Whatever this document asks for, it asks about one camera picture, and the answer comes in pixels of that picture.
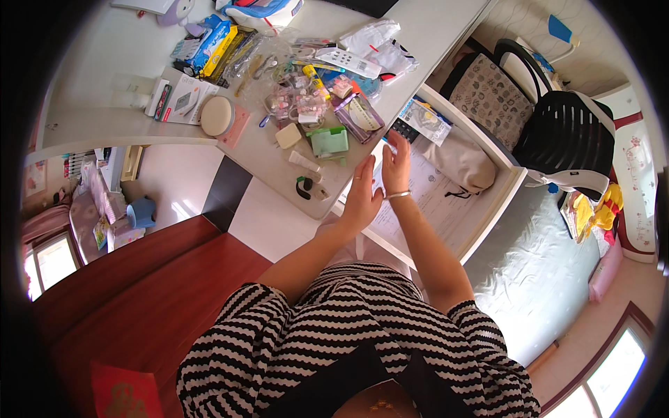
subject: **pink curtain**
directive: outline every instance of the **pink curtain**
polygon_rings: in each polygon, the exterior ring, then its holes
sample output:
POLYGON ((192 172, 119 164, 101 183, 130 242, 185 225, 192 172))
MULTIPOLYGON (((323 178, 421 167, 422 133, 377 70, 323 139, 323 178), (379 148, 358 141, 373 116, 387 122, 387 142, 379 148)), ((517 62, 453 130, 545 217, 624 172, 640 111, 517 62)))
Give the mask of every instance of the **pink curtain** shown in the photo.
POLYGON ((57 231, 70 224, 70 206, 51 207, 23 223, 22 244, 27 244, 45 234, 57 231))

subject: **beige pouch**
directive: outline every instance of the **beige pouch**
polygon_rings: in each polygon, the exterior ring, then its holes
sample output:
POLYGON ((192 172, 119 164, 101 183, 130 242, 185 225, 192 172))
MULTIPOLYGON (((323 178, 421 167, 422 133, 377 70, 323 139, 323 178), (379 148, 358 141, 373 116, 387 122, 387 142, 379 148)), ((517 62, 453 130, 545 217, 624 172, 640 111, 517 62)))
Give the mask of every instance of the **beige pouch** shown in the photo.
POLYGON ((495 164, 462 129, 453 125, 441 146, 422 138, 417 150, 443 175, 469 193, 478 193, 495 181, 495 164))

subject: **earphones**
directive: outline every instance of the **earphones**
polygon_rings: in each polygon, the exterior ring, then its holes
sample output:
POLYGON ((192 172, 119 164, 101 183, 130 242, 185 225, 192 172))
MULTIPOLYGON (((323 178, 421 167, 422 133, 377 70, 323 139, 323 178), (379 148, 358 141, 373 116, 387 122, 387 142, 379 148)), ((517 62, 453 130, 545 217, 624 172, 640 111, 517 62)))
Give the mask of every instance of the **earphones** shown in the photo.
POLYGON ((302 187, 304 187, 304 190, 306 191, 311 190, 311 188, 314 186, 314 181, 312 179, 309 179, 308 177, 300 176, 297 178, 297 183, 295 183, 295 190, 297 191, 297 194, 300 195, 303 199, 306 200, 311 199, 311 195, 309 193, 300 189, 300 181, 304 181, 302 187))

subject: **black chair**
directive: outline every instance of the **black chair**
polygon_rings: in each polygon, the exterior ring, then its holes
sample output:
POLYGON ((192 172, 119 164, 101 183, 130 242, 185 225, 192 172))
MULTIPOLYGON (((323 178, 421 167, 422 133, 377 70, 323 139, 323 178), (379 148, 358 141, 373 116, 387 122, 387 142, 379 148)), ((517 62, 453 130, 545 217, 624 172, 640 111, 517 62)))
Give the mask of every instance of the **black chair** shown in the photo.
POLYGON ((532 178, 599 200, 613 164, 611 110, 586 96, 554 90, 534 58, 510 39, 500 39, 494 54, 478 42, 467 45, 476 52, 456 64, 440 94, 497 138, 495 144, 511 152, 532 178), (536 104, 500 67, 509 54, 524 64, 536 104), (594 106, 601 112, 592 111, 594 106))

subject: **remote control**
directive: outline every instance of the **remote control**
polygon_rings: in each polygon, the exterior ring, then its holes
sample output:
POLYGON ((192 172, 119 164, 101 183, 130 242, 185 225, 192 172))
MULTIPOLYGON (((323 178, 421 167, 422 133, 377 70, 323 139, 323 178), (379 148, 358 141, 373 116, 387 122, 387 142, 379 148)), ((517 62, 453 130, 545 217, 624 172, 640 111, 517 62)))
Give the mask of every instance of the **remote control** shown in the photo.
POLYGON ((376 78, 381 66, 364 60, 339 48, 322 48, 316 51, 316 58, 367 78, 376 78))
POLYGON ((395 123, 393 123, 393 126, 391 126, 390 129, 398 131, 400 135, 404 136, 404 138, 409 141, 409 144, 413 144, 418 135, 420 135, 420 132, 412 128, 400 118, 395 120, 395 123))

